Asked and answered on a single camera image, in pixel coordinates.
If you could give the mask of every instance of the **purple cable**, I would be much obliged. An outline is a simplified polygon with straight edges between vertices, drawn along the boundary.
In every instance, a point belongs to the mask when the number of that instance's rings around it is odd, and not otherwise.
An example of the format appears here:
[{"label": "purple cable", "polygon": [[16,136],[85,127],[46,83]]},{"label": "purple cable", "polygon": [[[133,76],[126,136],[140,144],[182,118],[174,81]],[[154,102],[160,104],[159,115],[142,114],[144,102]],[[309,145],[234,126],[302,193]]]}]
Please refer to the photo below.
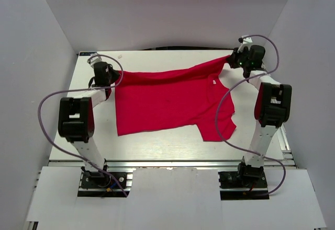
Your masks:
[{"label": "purple cable", "polygon": [[60,91],[55,91],[54,93],[50,93],[49,95],[47,95],[46,97],[44,97],[44,98],[42,99],[42,101],[40,102],[40,104],[39,104],[39,106],[38,106],[38,110],[37,110],[38,122],[39,122],[39,124],[40,124],[40,126],[41,126],[41,129],[42,129],[42,132],[43,132],[44,136],[47,138],[47,140],[50,142],[50,144],[52,144],[54,147],[56,147],[56,148],[57,148],[58,150],[60,150],[61,152],[66,153],[66,154],[69,154],[69,155],[71,155],[71,156],[73,156],[73,157],[77,157],[77,158],[83,160],[84,162],[89,163],[92,167],[94,167],[94,168],[97,169],[98,171],[100,171],[100,172],[102,172],[102,173],[104,173],[104,174],[110,176],[111,179],[113,179],[114,182],[117,184],[117,186],[121,189],[121,191],[123,192],[123,194],[125,195],[125,197],[127,197],[127,193],[126,193],[125,190],[122,188],[122,186],[120,185],[119,181],[118,181],[112,174],[110,174],[110,173],[107,172],[107,171],[104,171],[104,170],[100,169],[100,168],[97,167],[94,163],[92,163],[89,159],[87,159],[87,158],[85,158],[85,157],[83,157],[83,156],[74,154],[74,153],[70,153],[70,152],[68,152],[67,150],[64,150],[64,149],[61,148],[60,146],[56,145],[56,143],[55,143],[55,142],[52,140],[52,138],[48,135],[48,133],[47,133],[47,131],[46,131],[44,125],[43,125],[43,122],[42,122],[42,117],[41,117],[41,109],[42,109],[42,105],[43,105],[43,103],[44,103],[48,98],[50,98],[50,97],[52,97],[52,96],[54,96],[54,95],[57,95],[57,94],[60,94],[60,93],[74,93],[74,92],[77,92],[77,91],[88,91],[88,90],[92,90],[92,89],[94,89],[94,90],[112,89],[112,88],[115,88],[116,86],[118,86],[118,85],[121,83],[121,81],[122,81],[122,79],[123,79],[123,77],[124,77],[124,69],[122,68],[122,65],[121,65],[116,59],[114,59],[113,57],[111,57],[111,56],[107,56],[107,55],[101,55],[101,54],[96,54],[96,55],[91,56],[91,57],[88,59],[88,61],[90,61],[92,58],[95,58],[95,57],[97,57],[97,56],[104,56],[104,57],[106,57],[106,58],[109,58],[109,59],[115,61],[115,62],[120,66],[120,69],[121,69],[121,78],[120,78],[119,82],[118,82],[116,85],[114,85],[114,86],[95,87],[95,88],[88,88],[88,89],[60,90]]},{"label": "purple cable", "polygon": [[[230,94],[230,92],[231,92],[232,90],[234,90],[237,86],[239,86],[239,85],[242,84],[243,82],[249,81],[249,80],[251,80],[251,79],[253,79],[253,78],[256,78],[256,77],[260,77],[260,76],[264,76],[264,75],[267,75],[267,74],[271,74],[271,73],[275,72],[275,71],[278,69],[278,67],[279,67],[279,53],[278,53],[277,46],[274,44],[274,42],[272,42],[272,40],[269,39],[269,38],[267,38],[266,36],[258,35],[258,34],[248,35],[248,36],[243,36],[242,38],[244,39],[244,38],[250,38],[250,37],[261,37],[261,38],[264,38],[264,39],[266,39],[267,41],[269,41],[269,42],[273,45],[274,49],[276,50],[276,54],[277,54],[277,64],[276,64],[276,67],[275,67],[273,70],[269,71],[269,72],[264,72],[264,73],[262,73],[262,74],[258,74],[258,75],[252,76],[252,77],[247,77],[247,78],[245,78],[245,79],[243,79],[243,80],[241,80],[241,81],[238,81],[236,84],[234,84],[234,85],[233,85],[233,86],[226,92],[226,94],[224,94],[224,96],[221,98],[221,101],[220,101],[219,106],[218,106],[218,108],[217,108],[217,110],[216,110],[216,113],[215,113],[215,128],[216,128],[216,131],[217,131],[217,133],[219,134],[220,138],[221,138],[226,144],[228,144],[229,146],[231,146],[231,147],[233,147],[233,148],[235,148],[235,149],[237,149],[237,150],[240,150],[240,151],[244,151],[244,152],[247,152],[247,153],[252,153],[252,154],[261,156],[261,154],[258,153],[258,152],[254,152],[254,151],[252,151],[252,150],[244,149],[244,148],[241,148],[241,147],[238,147],[238,146],[235,146],[235,145],[229,143],[229,142],[223,137],[223,135],[221,134],[221,132],[220,132],[220,130],[219,130],[219,125],[218,125],[218,116],[219,116],[220,108],[221,108],[222,103],[224,102],[225,98]],[[267,192],[267,193],[258,194],[258,196],[266,196],[266,195],[269,195],[269,194],[271,194],[271,193],[277,191],[277,190],[279,189],[279,187],[281,187],[282,184],[284,183],[284,180],[285,180],[285,177],[286,177],[286,168],[285,168],[284,164],[283,164],[280,160],[278,160],[278,159],[274,159],[274,158],[270,158],[270,157],[266,157],[266,156],[263,156],[263,157],[264,157],[265,159],[268,159],[268,160],[271,160],[271,161],[275,161],[275,162],[279,163],[279,164],[282,166],[282,168],[283,168],[283,178],[282,178],[281,182],[278,184],[278,186],[277,186],[276,188],[274,188],[272,191]]]}]

